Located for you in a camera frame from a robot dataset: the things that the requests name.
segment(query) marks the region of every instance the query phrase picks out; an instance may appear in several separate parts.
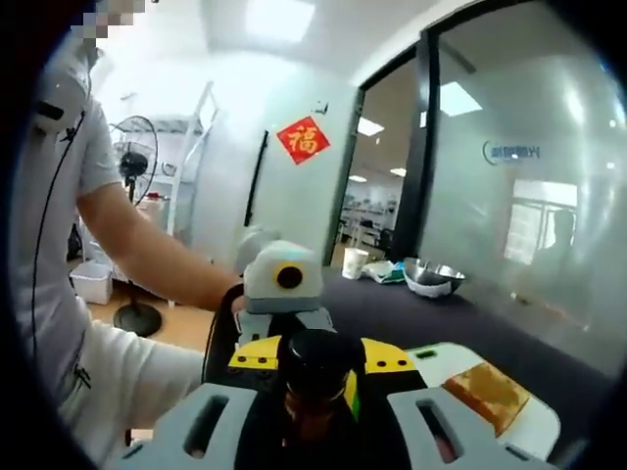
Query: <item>toast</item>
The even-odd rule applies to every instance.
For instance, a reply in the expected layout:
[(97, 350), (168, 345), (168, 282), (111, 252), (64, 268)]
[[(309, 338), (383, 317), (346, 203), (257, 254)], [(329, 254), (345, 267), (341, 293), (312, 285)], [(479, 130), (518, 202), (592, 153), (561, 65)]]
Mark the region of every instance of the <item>toast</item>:
[(529, 401), (529, 392), (488, 362), (466, 370), (442, 386), (487, 419), (500, 436)]

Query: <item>white plate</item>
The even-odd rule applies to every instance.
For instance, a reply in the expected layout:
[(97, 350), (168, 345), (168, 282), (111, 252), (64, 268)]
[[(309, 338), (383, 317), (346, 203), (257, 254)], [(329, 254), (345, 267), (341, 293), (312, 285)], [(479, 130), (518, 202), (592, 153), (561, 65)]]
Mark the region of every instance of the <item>white plate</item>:
[[(451, 377), (484, 362), (476, 352), (453, 343), (441, 343), (407, 353), (428, 387), (439, 387)], [(425, 353), (435, 355), (425, 357)], [(512, 444), (547, 460), (559, 437), (559, 428), (557, 413), (531, 396), (513, 423), (499, 436), (499, 442)]]

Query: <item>yellow panel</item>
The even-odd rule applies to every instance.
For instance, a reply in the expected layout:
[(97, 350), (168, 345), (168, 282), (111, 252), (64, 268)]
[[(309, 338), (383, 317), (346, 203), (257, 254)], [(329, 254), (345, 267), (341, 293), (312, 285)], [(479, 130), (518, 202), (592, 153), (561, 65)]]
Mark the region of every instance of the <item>yellow panel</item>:
[(362, 338), (365, 348), (365, 373), (405, 372), (416, 370), (406, 352), (387, 343)]
[(276, 354), (280, 339), (280, 336), (273, 336), (242, 346), (235, 352), (228, 366), (244, 369), (276, 370), (278, 367)]
[(346, 404), (351, 408), (351, 411), (354, 410), (354, 406), (356, 404), (355, 398), (357, 397), (357, 375), (355, 372), (350, 371), (349, 377), (346, 380), (346, 389), (344, 390), (344, 400)]
[(281, 286), (278, 283), (278, 275), (279, 273), (285, 269), (286, 267), (295, 267), (296, 269), (298, 269), (299, 271), (301, 271), (301, 275), (303, 276), (303, 280), (301, 280), (301, 282), (299, 283), (298, 286), (294, 286), (292, 289), (296, 289), (300, 286), (303, 285), (303, 281), (305, 280), (305, 273), (303, 272), (303, 265), (297, 262), (283, 262), (281, 263), (275, 270), (274, 270), (274, 285), (276, 285), (276, 287), (278, 287), (279, 289), (283, 289), (285, 291), (291, 291), (292, 289), (287, 289), (283, 286)]

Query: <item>glass partition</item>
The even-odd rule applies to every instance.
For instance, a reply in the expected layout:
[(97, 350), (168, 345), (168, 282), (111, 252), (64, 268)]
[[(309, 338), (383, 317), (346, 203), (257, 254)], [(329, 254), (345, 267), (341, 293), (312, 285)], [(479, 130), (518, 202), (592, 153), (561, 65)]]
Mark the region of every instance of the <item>glass partition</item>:
[(610, 70), (540, 2), (444, 32), (438, 54), (420, 257), (469, 276), (467, 299), (617, 374), (627, 351), (627, 127)]

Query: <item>dark gray table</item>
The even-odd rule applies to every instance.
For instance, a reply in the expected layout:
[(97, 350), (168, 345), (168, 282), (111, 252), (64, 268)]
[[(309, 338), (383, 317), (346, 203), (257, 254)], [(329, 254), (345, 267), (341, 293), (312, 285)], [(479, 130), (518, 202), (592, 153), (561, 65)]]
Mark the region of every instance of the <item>dark gray table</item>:
[(548, 404), (561, 421), (552, 460), (587, 435), (611, 386), (601, 373), (461, 297), (434, 302), (419, 298), (405, 284), (351, 281), (331, 270), (324, 276), (322, 302), (338, 331), (404, 350), (458, 343)]

